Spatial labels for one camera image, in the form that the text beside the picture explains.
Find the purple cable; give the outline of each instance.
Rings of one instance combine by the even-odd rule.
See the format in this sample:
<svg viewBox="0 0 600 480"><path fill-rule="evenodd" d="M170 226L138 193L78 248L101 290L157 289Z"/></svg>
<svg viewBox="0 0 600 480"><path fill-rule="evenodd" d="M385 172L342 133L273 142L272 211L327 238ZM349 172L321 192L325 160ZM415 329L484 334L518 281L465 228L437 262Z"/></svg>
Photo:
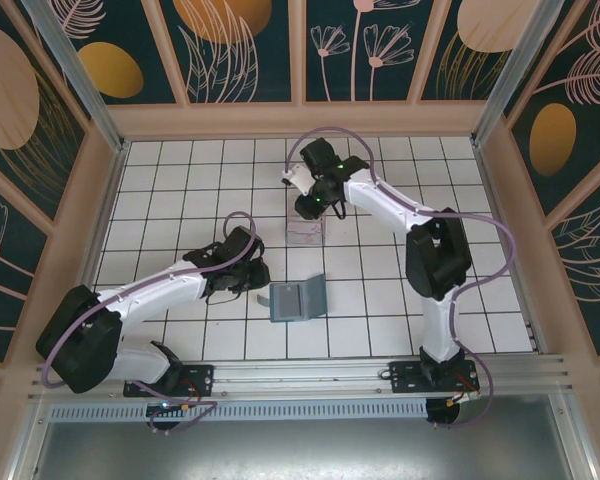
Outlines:
<svg viewBox="0 0 600 480"><path fill-rule="evenodd" d="M160 275L159 277L155 277L155 278L151 278L149 280L145 280L144 282L140 282L138 285L135 285L134 287L131 287L129 290L126 290L124 292L122 292L120 295L116 295L114 297L111 297L101 303L99 303L98 305L90 308L89 310L87 310L85 313L83 313L82 315L80 315L76 321L74 321L69 328L67 328L67 330L60 336L60 338L58 339L58 342L53 346L53 348L51 349L51 352L49 353L49 356L47 357L47 360L44 362L44 366L42 367L42 378L41 378L41 382L42 385L44 385L46 388L58 388L58 387L62 387L63 385L65 385L64 382L57 382L57 383L51 383L49 381L49 371L51 370L51 364L53 363L53 361L55 360L56 356L58 355L58 352L60 351L60 349L62 348L62 346L65 344L65 342L67 341L67 339L71 336L71 334L73 332L75 332L77 330L77 328L82 325L82 323L84 323L86 320L89 319L89 317L91 317L91 315L93 315L94 313L98 312L99 310L102 310L103 308L111 305L112 303L118 301L118 300L122 300L123 298L128 297L129 295L131 295L134 292L137 292L138 290L141 290L145 287L148 287L149 285L153 285L155 283L161 282L162 280L167 280L167 279L175 279L178 278L180 276L183 275L190 275L192 273L205 273L205 272L214 272L217 270L222 270L223 268L229 267L231 265L233 265L234 263L236 263L238 260L240 260L242 257L244 257L247 252L251 249L251 247L253 246L253 243L256 240L256 223L253 220L253 217L251 217L251 215L249 215L248 213L245 212L233 212L230 213L229 215L227 215L227 217L224 219L224 223L222 225L222 230L223 232L225 232L225 236L226 236L226 231L227 231L227 222L236 216L241 216L241 217L245 217L246 219L249 220L250 223L250 233L251 233L251 237L249 238L249 242L247 243L247 246L244 248L244 250L242 250L238 255L236 255L235 257L233 257L231 260L228 260L224 263L221 263L220 265L216 265L213 267L204 267L204 268L188 268L186 270L182 270L180 272L178 272L177 275L173 275L173 274L169 274L169 273L165 273L164 275ZM203 402L191 402L188 400L180 400L178 398L173 398L173 397L168 397L166 395L162 395L159 392L156 392L155 390L153 390L151 387L145 385L142 382L139 381L132 381L132 383L134 385L136 385L138 388L144 390L147 393L150 393L151 395L153 395L154 397L158 397L161 398L163 400L166 400L168 402L171 403L176 403L179 405L189 405L189 406L204 406L204 405L209 405L209 408L207 408L204 412L202 412L200 415L198 415L196 418L194 418L193 420L189 421L186 423L187 428L197 422L200 421L200 419L202 419L202 417L204 417L205 415L207 415L208 413L211 412L211 410L213 410L214 408L216 408L218 406L218 403L215 401L203 401Z"/></svg>
<svg viewBox="0 0 600 480"><path fill-rule="evenodd" d="M491 376L491 372L487 368L487 365L484 363L482 358L480 358L480 356L477 353L475 353L475 352L471 351L469 348L467 348L458 338L458 335L456 333L456 325L455 325L456 304L457 304L458 297L462 293L466 292L470 288L475 288L480 285L484 285L486 283L492 282L495 279L503 276L506 273L506 271L509 270L509 268L513 264L513 260L515 259L516 253L517 253L517 244L516 244L515 238L513 237L513 234L504 224L502 224L492 218L485 217L483 215L475 215L472 213L444 213L444 212L433 212L433 211L427 211L427 210L418 210L415 207L413 207L412 205L409 205L407 202L402 200L400 197L394 195L391 191L386 189L381 183L378 183L378 177L376 176L376 172L375 172L375 158L373 156L373 152L371 151L371 147L367 144L367 142L364 141L364 139L360 135L358 135L357 133L355 133L351 130L343 128L343 127L318 127L318 128L314 128L313 130L310 130L307 133L305 133L304 135L302 135L293 144L293 147L291 147L291 150L289 151L289 154L287 155L287 159L285 161L285 171L286 172L289 171L289 164L291 163L291 158L293 157L293 154L295 153L298 146L300 145L300 142L302 142L306 138L310 137L311 135L315 135L316 133L320 133L320 132L340 132L340 133L344 133L346 135L349 135L349 136L355 138L369 154L369 165L371 167L370 168L371 178L372 178L373 182L376 184L377 188L382 193L384 193L389 198L391 198L394 202L402 205L406 209L408 209L412 212L417 212L420 215L426 215L426 216L432 217L432 218L467 218L467 219L471 219L471 220L487 222L487 223L490 223L491 225L494 225L498 230L503 232L509 239L509 245L511 247L511 251L509 252L509 255L507 256L507 260L506 260L504 266L502 268L500 268L500 270L498 270L496 273L494 273L493 275L491 275L489 277L483 278L482 280L477 280L472 283L468 283L468 284L463 285L462 287L458 288L458 290L456 290L451 297L451 307L449 308L449 330L451 331L451 336L453 337L453 341L456 343L456 345L459 348L461 348L462 350L467 352L467 354L469 356L473 357L473 359L484 370L484 373L487 377L487 381L489 382L489 396L487 397L487 404L485 405L484 409L478 415L476 415L471 420L468 420L463 423L451 424L451 425L448 425L448 427L449 428L467 427L469 425L472 425L472 424L478 422L482 417L484 417L486 415L486 413L491 408L491 404L493 403L493 377Z"/></svg>

